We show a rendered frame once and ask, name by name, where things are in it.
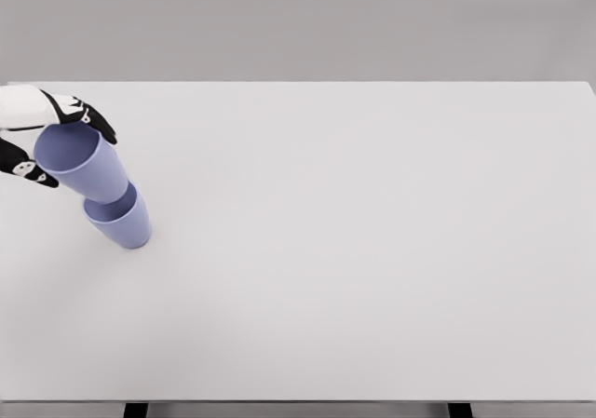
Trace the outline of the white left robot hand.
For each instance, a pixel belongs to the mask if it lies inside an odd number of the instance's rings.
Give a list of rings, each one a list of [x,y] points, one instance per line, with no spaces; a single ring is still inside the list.
[[[117,144],[116,132],[105,117],[76,96],[53,94],[30,84],[0,86],[0,132],[73,123],[84,123],[99,131],[110,144]],[[60,185],[25,150],[1,135],[0,172],[49,188]]]

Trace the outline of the blue plastic cup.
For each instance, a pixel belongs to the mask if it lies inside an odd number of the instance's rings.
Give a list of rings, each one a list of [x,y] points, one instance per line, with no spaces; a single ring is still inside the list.
[[[151,237],[146,205],[132,182],[125,194],[114,202],[103,204],[85,198],[83,211],[96,229],[124,249],[138,249]]]
[[[128,189],[115,148],[83,122],[46,127],[34,145],[34,159],[59,183],[94,202],[115,202]]]

